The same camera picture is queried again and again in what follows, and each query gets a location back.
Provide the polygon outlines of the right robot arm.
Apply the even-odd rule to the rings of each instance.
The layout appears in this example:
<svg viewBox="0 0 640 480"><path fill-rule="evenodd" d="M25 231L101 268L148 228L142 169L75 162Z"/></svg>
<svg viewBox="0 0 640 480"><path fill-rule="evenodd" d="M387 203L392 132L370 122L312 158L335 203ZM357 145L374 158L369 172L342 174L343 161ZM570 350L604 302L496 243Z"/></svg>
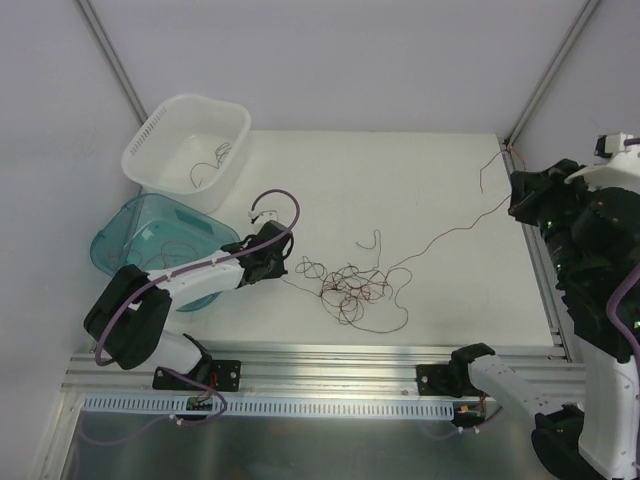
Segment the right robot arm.
<svg viewBox="0 0 640 480"><path fill-rule="evenodd" d="M592 187L569 159L509 177L508 212L539 230L585 367L582 405L545 396L483 343L454 351L455 396L487 394L531 431L559 479L639 475L639 196Z"/></svg>

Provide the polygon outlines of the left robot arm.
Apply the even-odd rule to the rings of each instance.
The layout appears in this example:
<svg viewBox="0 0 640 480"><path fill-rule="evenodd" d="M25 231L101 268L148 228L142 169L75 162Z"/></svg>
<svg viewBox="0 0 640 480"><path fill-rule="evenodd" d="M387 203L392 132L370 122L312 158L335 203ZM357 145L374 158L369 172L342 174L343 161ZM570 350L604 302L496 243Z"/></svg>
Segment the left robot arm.
<svg viewBox="0 0 640 480"><path fill-rule="evenodd" d="M192 336L168 331L167 319L201 298L281 278L293 244L292 231L270 220L257 233L175 269L120 268L84 320L96 342L96 365L127 371L148 364L156 390L236 390L237 379Z"/></svg>

